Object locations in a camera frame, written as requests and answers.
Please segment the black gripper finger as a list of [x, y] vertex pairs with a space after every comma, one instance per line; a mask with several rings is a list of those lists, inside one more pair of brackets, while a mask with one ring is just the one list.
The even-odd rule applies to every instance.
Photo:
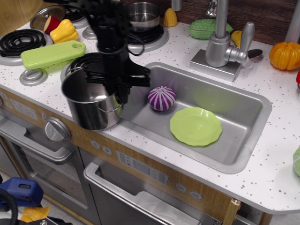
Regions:
[[128, 102], [128, 96], [130, 94], [131, 84], [118, 84], [117, 92], [120, 100], [126, 104]]

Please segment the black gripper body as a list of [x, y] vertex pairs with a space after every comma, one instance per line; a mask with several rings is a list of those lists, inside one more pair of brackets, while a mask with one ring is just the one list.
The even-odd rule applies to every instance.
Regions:
[[128, 52], [128, 46], [103, 47], [97, 45], [100, 61], [83, 66], [86, 79], [90, 83], [107, 85], [150, 86], [150, 70], [134, 63]]

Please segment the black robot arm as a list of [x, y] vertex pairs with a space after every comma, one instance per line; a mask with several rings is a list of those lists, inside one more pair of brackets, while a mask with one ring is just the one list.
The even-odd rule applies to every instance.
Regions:
[[129, 57], [129, 17], [118, 0], [56, 0], [56, 4], [80, 8], [97, 37], [99, 64], [83, 67], [86, 81], [101, 83], [126, 104], [132, 86], [150, 85], [150, 70]]

